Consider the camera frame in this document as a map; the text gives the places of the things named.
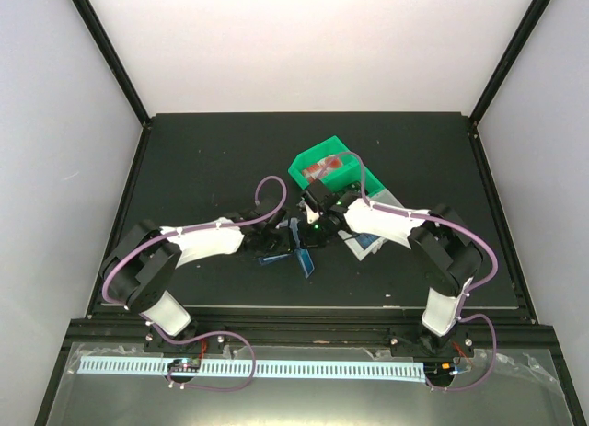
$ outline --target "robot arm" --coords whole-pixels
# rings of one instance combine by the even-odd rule
[[[380,236],[410,248],[430,285],[422,324],[438,337],[450,331],[466,298],[466,289],[482,262],[470,239],[424,219],[377,210],[356,191],[332,193],[320,180],[306,188],[303,200],[307,216],[312,219],[303,224],[300,233],[310,246],[323,246],[339,230],[345,230]],[[413,213],[465,226],[457,213],[444,205]]]
[[[340,230],[381,236],[410,248],[430,285],[422,324],[438,337],[450,331],[466,297],[465,290],[482,262],[479,250],[467,237],[424,219],[377,210],[366,204],[357,191],[332,193],[320,180],[304,190],[303,202],[307,220],[298,226],[303,248],[322,247],[329,239],[337,237]],[[171,230],[178,235],[164,238],[129,261],[114,276],[108,289],[109,296],[125,303],[132,313],[157,323],[168,335],[178,335],[191,318],[166,291],[177,267],[217,254],[247,251],[253,257],[265,257],[294,250],[295,242],[289,226],[278,227],[286,210],[255,225],[220,226],[245,223],[270,210],[271,203],[265,201],[255,210],[221,217],[209,223],[215,226],[191,232],[172,227],[158,228],[147,221],[140,223],[105,259],[100,269],[102,277],[107,277],[123,258],[146,240]],[[442,217],[464,226],[457,214],[445,206],[415,213]]]
[[[255,210],[220,217],[202,224],[206,228],[198,231],[159,228],[150,221],[142,221],[102,262],[100,275],[103,278],[149,239],[170,233],[177,235],[163,238],[129,260],[110,282],[109,298],[124,303],[131,313],[157,323],[168,335],[178,335],[189,325],[191,317],[167,291],[174,270],[185,263],[217,254],[247,251],[256,257],[291,252],[295,243],[290,229],[277,228],[286,215],[285,210],[280,210],[267,221],[248,225],[249,221],[272,209],[271,201],[263,201]]]

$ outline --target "blue object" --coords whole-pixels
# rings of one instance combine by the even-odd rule
[[[177,359],[162,357],[110,357],[87,355],[80,359],[78,374],[166,376]],[[342,362],[327,360],[257,360],[256,378],[323,378],[342,380],[397,380],[425,383],[423,363]],[[198,371],[187,368],[171,375],[183,377],[247,377],[251,360],[202,359]]]
[[[362,249],[367,249],[374,242],[376,242],[376,240],[378,240],[379,237],[375,236],[375,235],[369,235],[367,233],[362,233],[362,234],[356,236],[355,239],[356,239],[356,242],[358,242],[358,244],[360,245],[360,247],[362,247]]]
[[[280,226],[284,226],[286,225],[286,221],[280,223]],[[315,265],[313,264],[313,260],[311,260],[311,255],[309,254],[309,251],[307,249],[301,248],[301,239],[298,236],[298,219],[291,219],[290,221],[288,221],[288,226],[291,229],[291,231],[293,232],[293,239],[294,242],[296,243],[296,249],[294,250],[294,253],[296,255],[296,258],[298,259],[298,263],[301,266],[301,268],[303,269],[303,273],[305,274],[305,279],[308,279],[309,276],[313,273],[313,271],[315,270]],[[281,254],[279,256],[269,256],[267,258],[260,258],[258,259],[258,262],[260,263],[260,265],[270,265],[271,263],[280,260],[280,259],[284,259],[291,256],[290,254]]]

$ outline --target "gray wall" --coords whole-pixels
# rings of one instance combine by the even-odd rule
[[[70,0],[0,0],[0,422],[32,424],[140,127]]]
[[[589,0],[552,0],[480,125],[538,316],[589,415]]]

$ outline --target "purple tube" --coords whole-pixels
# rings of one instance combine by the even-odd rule
[[[234,222],[225,223],[225,224],[221,224],[221,227],[254,225],[254,224],[257,224],[258,222],[265,221],[266,219],[272,217],[275,213],[278,213],[280,211],[280,209],[283,208],[283,205],[286,202],[286,194],[287,194],[286,184],[284,183],[284,181],[282,179],[280,179],[277,176],[267,176],[266,178],[264,178],[260,182],[258,187],[256,188],[256,198],[258,197],[258,193],[260,192],[261,186],[263,184],[265,184],[270,179],[277,180],[280,183],[281,187],[283,188],[283,197],[281,198],[280,203],[276,206],[276,208],[274,208],[271,212],[264,214],[263,216],[257,217],[256,219],[252,219],[251,221],[244,221],[244,222],[237,222],[237,223],[234,223]],[[212,228],[216,228],[216,227],[217,227],[217,225],[215,223],[189,225],[189,226],[182,227],[182,232],[183,233],[191,233],[193,231],[208,230],[208,229],[212,229]],[[127,265],[127,263],[129,263],[129,261],[131,259],[133,259],[139,253],[141,253],[144,249],[149,248],[152,245],[157,244],[158,242],[161,242],[162,240],[165,240],[169,237],[173,237],[173,236],[177,236],[177,235],[178,235],[177,231],[170,231],[169,233],[165,233],[164,235],[156,236],[153,239],[149,239],[148,241],[144,242],[139,247],[134,249],[131,253],[129,253],[127,256],[122,258],[121,261],[112,269],[110,274],[105,279],[105,281],[102,285],[102,298],[106,302],[109,302],[111,304],[124,304],[124,302],[117,302],[116,300],[111,299],[109,297],[109,286],[110,286],[110,283],[112,282],[112,280],[114,279],[114,276],[116,276],[119,273],[119,271],[122,270],[125,267],[125,265]]]
[[[366,196],[366,193],[364,192],[364,190],[365,190],[364,185],[366,183],[366,171],[365,171],[365,166],[364,166],[364,162],[363,162],[362,158],[359,157],[354,152],[338,153],[337,155],[334,155],[332,158],[346,156],[346,155],[351,155],[351,156],[355,157],[356,159],[358,159],[358,162],[360,163],[360,185],[361,185],[360,194],[362,194],[362,199],[364,200],[364,202],[367,205],[370,205],[370,202],[371,202],[370,198],[368,198]],[[323,173],[325,172],[325,170],[328,166],[329,166],[329,164],[326,164],[325,167],[321,168],[321,170],[319,171],[319,173],[317,175],[317,178],[321,178],[323,176]],[[466,293],[470,293],[471,291],[476,290],[480,286],[482,286],[485,283],[487,283],[488,281],[490,281],[493,277],[495,277],[495,274],[497,274],[497,270],[499,269],[499,261],[497,260],[497,256],[495,255],[492,248],[489,247],[489,244],[487,244],[487,242],[485,242],[482,238],[475,235],[472,231],[468,230],[464,226],[455,224],[454,222],[447,221],[447,220],[442,219],[440,217],[430,216],[429,214],[412,213],[411,211],[408,211],[408,210],[390,207],[390,206],[387,206],[384,204],[380,204],[378,202],[375,202],[373,204],[373,208],[375,210],[379,210],[381,212],[396,214],[398,216],[403,216],[403,217],[422,219],[424,221],[435,222],[437,224],[447,226],[449,228],[452,228],[453,230],[456,230],[458,233],[462,233],[463,235],[469,237],[471,240],[476,242],[481,248],[483,248],[485,250],[485,252],[489,255],[489,258],[491,259],[491,271],[489,272],[489,274],[487,274],[485,277],[483,277],[479,281],[472,283],[466,289]],[[462,299],[461,304],[458,306],[458,310],[456,311],[456,313],[458,315],[460,314],[460,310],[462,310],[463,305],[464,305],[464,299]]]
[[[212,391],[212,392],[236,392],[236,391],[239,391],[240,389],[243,389],[244,387],[250,385],[251,382],[253,381],[254,374],[256,373],[256,354],[254,353],[254,349],[251,347],[251,344],[244,337],[240,336],[236,332],[212,331],[212,332],[207,332],[205,334],[201,334],[200,336],[193,337],[191,339],[173,340],[170,337],[168,337],[167,334],[164,332],[164,330],[162,328],[160,328],[158,325],[154,325],[154,328],[159,333],[159,335],[162,336],[162,339],[164,339],[168,343],[171,343],[172,345],[186,345],[188,343],[193,343],[194,341],[199,341],[199,340],[207,339],[209,337],[214,337],[214,336],[229,336],[229,337],[234,337],[238,340],[241,340],[248,347],[249,352],[251,353],[251,371],[249,371],[249,375],[246,378],[246,380],[244,380],[243,383],[236,385],[236,386],[231,386],[231,387],[216,387],[216,386],[193,385],[193,384],[185,383],[184,387],[188,387],[190,389],[203,389],[205,391]],[[171,385],[180,386],[179,383],[175,383],[172,381],[172,373],[174,371],[176,371],[176,370],[174,368],[172,368],[167,372],[167,380],[169,381],[169,383]]]
[[[479,386],[481,383],[485,382],[492,374],[493,372],[493,368],[495,367],[495,361],[497,359],[497,333],[495,332],[495,327],[493,326],[493,323],[491,322],[491,319],[488,318],[487,316],[485,316],[484,314],[473,314],[472,316],[469,317],[464,317],[463,319],[460,320],[460,323],[468,323],[471,320],[474,320],[476,318],[482,318],[483,320],[485,320],[485,322],[487,322],[487,325],[489,325],[489,329],[491,330],[491,338],[492,338],[492,353],[491,353],[491,363],[489,364],[489,367],[487,368],[487,371],[485,371],[485,374],[482,375],[482,377],[477,380],[474,383],[471,383],[470,385],[466,385],[466,386],[461,386],[461,387],[441,387],[441,386],[435,386],[429,378],[425,377],[425,383],[427,386],[429,386],[432,391],[444,391],[444,392],[463,392],[463,391],[468,391],[469,389],[473,389],[477,386]]]

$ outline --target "white backdrop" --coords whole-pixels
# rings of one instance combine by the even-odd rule
[[[141,126],[70,0],[0,0],[0,39],[0,423],[30,425]]]
[[[90,0],[150,115],[469,114],[532,0]]]

